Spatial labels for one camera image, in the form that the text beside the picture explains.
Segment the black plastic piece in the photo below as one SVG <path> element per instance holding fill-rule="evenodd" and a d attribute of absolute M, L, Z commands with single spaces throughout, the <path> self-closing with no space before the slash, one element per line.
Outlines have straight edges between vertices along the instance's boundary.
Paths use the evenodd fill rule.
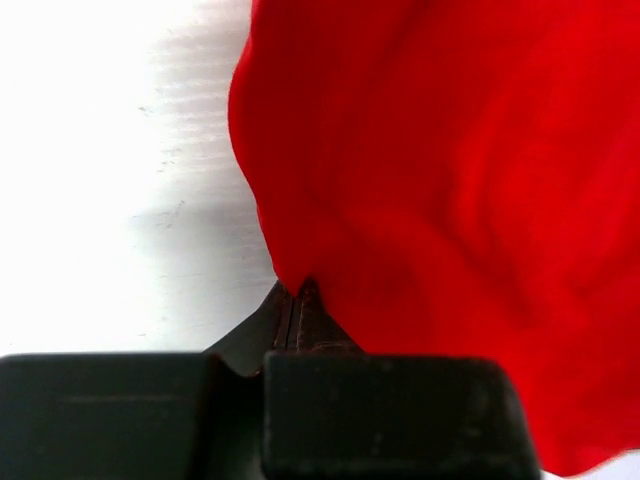
<path fill-rule="evenodd" d="M 506 375 L 474 359 L 269 355 L 267 478 L 537 480 Z"/>
<path fill-rule="evenodd" d="M 185 480 L 216 362 L 198 354 L 0 362 L 2 480 Z"/>
<path fill-rule="evenodd" d="M 367 356 L 311 283 L 204 354 L 2 359 L 0 427 L 1 480 L 539 478 L 499 368 Z"/>

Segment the white surface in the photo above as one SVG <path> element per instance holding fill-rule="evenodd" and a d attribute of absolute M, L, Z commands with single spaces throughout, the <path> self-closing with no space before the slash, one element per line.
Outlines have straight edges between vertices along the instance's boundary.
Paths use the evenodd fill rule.
<path fill-rule="evenodd" d="M 248 12 L 0 3 L 0 355 L 200 350 L 258 306 L 274 275 L 226 126 Z"/>

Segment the black plastic part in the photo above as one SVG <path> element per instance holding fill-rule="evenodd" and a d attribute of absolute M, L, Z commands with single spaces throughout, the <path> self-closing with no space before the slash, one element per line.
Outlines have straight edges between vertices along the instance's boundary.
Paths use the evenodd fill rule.
<path fill-rule="evenodd" d="M 0 478 L 189 478 L 216 363 L 197 354 L 2 360 Z"/>
<path fill-rule="evenodd" d="M 474 359 L 272 354 L 263 462 L 271 480 L 537 480 L 505 374 Z"/>
<path fill-rule="evenodd" d="M 262 357 L 274 347 L 281 326 L 289 325 L 293 300 L 277 282 L 262 305 L 204 353 L 220 355 L 226 364 L 243 376 L 262 368 Z"/>
<path fill-rule="evenodd" d="M 311 281 L 304 284 L 294 301 L 286 350 L 362 353 L 362 349 L 327 313 L 318 288 Z"/>
<path fill-rule="evenodd" d="M 319 477 L 539 470 L 499 368 L 364 355 L 311 283 L 297 298 L 276 284 L 205 354 L 0 360 L 1 480 Z"/>

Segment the black object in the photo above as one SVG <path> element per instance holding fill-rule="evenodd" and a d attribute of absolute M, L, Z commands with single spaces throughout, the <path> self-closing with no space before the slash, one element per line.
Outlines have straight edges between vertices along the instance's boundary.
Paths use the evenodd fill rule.
<path fill-rule="evenodd" d="M 204 354 L 0 361 L 2 480 L 539 477 L 498 367 L 365 355 L 313 284 Z"/>

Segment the red fabric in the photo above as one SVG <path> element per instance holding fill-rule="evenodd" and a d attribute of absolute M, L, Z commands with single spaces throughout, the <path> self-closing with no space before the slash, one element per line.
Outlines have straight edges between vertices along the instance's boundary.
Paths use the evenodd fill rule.
<path fill-rule="evenodd" d="M 495 359 L 551 472 L 640 446 L 640 2 L 262 0 L 229 123 L 365 349 Z"/>

